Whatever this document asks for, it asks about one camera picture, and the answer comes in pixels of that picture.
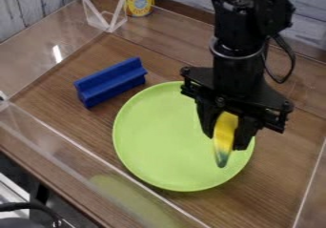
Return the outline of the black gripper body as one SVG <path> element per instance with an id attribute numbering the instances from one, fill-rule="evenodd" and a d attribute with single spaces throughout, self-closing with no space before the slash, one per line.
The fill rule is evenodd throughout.
<path id="1" fill-rule="evenodd" d="M 287 115 L 294 110 L 294 104 L 270 87 L 265 78 L 257 82 L 250 93 L 241 96 L 223 94 L 214 89 L 211 68 L 183 67 L 179 74 L 183 77 L 180 93 L 195 102 L 198 98 L 205 98 L 222 109 L 222 112 L 239 117 L 254 117 L 259 121 L 259 128 L 278 133 L 285 131 Z"/>

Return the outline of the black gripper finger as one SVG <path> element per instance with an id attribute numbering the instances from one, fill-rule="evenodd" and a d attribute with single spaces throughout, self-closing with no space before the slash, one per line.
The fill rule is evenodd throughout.
<path id="1" fill-rule="evenodd" d="M 237 151 L 247 149 L 253 137 L 257 135 L 259 129 L 259 121 L 247 115 L 239 118 L 238 127 L 234 133 L 233 148 Z"/>
<path id="2" fill-rule="evenodd" d="M 202 125 L 202 130 L 209 138 L 213 138 L 217 119 L 222 113 L 222 109 L 205 98 L 197 99 L 197 110 Z"/>

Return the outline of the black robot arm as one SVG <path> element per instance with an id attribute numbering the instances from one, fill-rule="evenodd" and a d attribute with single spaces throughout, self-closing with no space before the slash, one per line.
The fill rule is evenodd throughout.
<path id="1" fill-rule="evenodd" d="M 282 84 L 266 65 L 269 42 L 274 40 L 290 58 L 294 52 L 281 37 L 291 26 L 294 6 L 289 0 L 211 0 L 215 11 L 209 49 L 213 66 L 180 69 L 180 93 L 195 100 L 202 130 L 213 136 L 223 113 L 238 116 L 233 148 L 245 150 L 258 130 L 286 129 L 293 102 L 269 85 Z"/>

